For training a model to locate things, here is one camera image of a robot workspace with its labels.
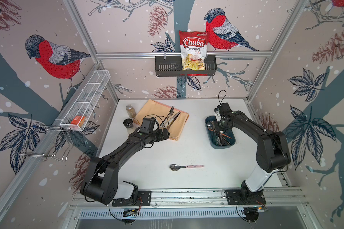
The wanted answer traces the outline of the orange handled spoon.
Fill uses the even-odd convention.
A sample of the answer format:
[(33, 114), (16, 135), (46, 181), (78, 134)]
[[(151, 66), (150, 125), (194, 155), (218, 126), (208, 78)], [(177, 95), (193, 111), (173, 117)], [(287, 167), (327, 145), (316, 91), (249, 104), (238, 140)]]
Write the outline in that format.
[(221, 132), (218, 132), (220, 135), (222, 135), (222, 136), (224, 136), (224, 137), (227, 137), (227, 138), (230, 138), (230, 139), (232, 139), (230, 136), (228, 136), (228, 135), (226, 135), (226, 134), (223, 134), (223, 133), (221, 133)]

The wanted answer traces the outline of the silver spoon black handle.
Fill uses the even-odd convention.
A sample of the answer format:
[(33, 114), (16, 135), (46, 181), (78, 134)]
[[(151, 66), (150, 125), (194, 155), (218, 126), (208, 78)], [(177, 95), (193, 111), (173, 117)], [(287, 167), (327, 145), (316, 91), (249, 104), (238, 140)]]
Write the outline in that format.
[(221, 139), (219, 137), (219, 134), (217, 133), (217, 131), (214, 128), (214, 124), (212, 122), (208, 122), (207, 127), (208, 127), (209, 131), (212, 132), (212, 136), (213, 136), (213, 140), (214, 140), (215, 144), (217, 146), (222, 146)]

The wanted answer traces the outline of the teal plastic storage box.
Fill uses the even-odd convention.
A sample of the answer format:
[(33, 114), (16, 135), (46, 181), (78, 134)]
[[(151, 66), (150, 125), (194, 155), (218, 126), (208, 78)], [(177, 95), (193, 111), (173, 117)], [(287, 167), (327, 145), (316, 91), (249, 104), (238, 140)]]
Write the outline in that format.
[[(214, 128), (215, 130), (218, 132), (221, 132), (223, 134), (226, 134), (228, 136), (230, 136), (232, 139), (224, 137), (222, 135), (220, 135), (219, 133), (219, 137), (221, 139), (221, 143), (222, 146), (217, 146), (213, 140), (213, 136), (212, 136), (212, 132), (209, 131), (208, 127), (207, 127), (207, 123), (208, 122), (212, 122), (214, 124)], [(210, 144), (213, 148), (215, 149), (224, 149), (224, 148), (229, 148), (231, 146), (233, 146), (236, 142), (235, 136), (233, 134), (233, 131), (231, 128), (229, 129), (220, 129), (218, 124), (217, 124), (217, 118), (215, 116), (209, 116), (205, 119), (205, 127), (206, 127), (206, 131), (207, 131), (207, 136), (209, 138)]]

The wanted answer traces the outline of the purple spoon pink handle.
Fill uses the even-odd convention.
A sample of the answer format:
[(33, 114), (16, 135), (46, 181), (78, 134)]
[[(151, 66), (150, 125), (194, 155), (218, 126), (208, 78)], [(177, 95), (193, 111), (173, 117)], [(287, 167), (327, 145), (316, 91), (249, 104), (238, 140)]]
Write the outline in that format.
[(196, 169), (196, 168), (204, 168), (204, 165), (185, 165), (185, 166), (179, 166), (177, 164), (171, 164), (169, 166), (169, 169), (172, 171), (178, 171), (180, 169)]

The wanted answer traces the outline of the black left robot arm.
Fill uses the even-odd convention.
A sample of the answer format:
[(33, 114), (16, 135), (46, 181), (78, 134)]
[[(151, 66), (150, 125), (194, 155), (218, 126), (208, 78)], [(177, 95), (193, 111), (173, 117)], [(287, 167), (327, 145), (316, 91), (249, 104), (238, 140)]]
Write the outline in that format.
[(120, 182), (119, 169), (147, 145), (169, 138), (168, 130), (155, 128), (157, 125), (155, 118), (144, 118), (141, 126), (136, 128), (120, 147), (104, 157), (90, 160), (80, 189), (86, 201), (92, 199), (108, 205), (116, 198), (136, 200), (137, 186), (126, 181)]

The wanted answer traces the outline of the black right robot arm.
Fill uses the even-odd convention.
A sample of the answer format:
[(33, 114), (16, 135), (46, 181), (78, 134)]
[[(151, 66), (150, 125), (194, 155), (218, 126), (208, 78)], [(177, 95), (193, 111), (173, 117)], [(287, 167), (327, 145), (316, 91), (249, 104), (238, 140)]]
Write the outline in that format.
[(228, 103), (218, 105), (214, 112), (220, 118), (217, 122), (219, 131), (237, 128), (257, 143), (257, 165), (242, 182), (240, 190), (243, 197), (259, 194), (271, 176), (291, 162), (286, 135), (260, 126), (241, 111), (232, 111)]

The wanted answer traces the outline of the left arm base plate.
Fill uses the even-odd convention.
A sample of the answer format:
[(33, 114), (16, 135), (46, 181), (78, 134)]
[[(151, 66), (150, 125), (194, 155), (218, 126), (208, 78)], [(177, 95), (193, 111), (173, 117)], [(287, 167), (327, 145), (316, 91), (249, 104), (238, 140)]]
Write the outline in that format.
[(139, 207), (139, 206), (150, 206), (151, 204), (151, 195), (150, 190), (139, 190), (134, 192), (132, 196), (128, 199), (119, 198), (112, 201), (113, 207)]

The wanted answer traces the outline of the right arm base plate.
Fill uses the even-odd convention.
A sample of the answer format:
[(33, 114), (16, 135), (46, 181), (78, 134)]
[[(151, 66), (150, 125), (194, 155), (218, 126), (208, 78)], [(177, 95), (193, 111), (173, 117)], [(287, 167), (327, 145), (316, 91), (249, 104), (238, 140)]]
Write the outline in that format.
[(263, 191), (251, 192), (248, 189), (227, 189), (224, 197), (228, 205), (266, 205)]

